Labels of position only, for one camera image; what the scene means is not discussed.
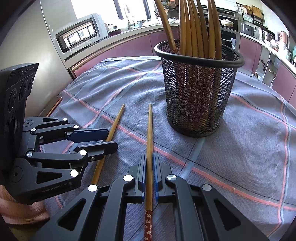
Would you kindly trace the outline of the pink sleeve forearm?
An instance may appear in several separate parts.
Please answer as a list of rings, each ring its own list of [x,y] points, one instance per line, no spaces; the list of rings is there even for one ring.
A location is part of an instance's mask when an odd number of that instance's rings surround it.
[[[49,218],[43,201],[32,205],[18,203],[3,185],[1,185],[0,210],[4,221],[10,225],[28,225]]]

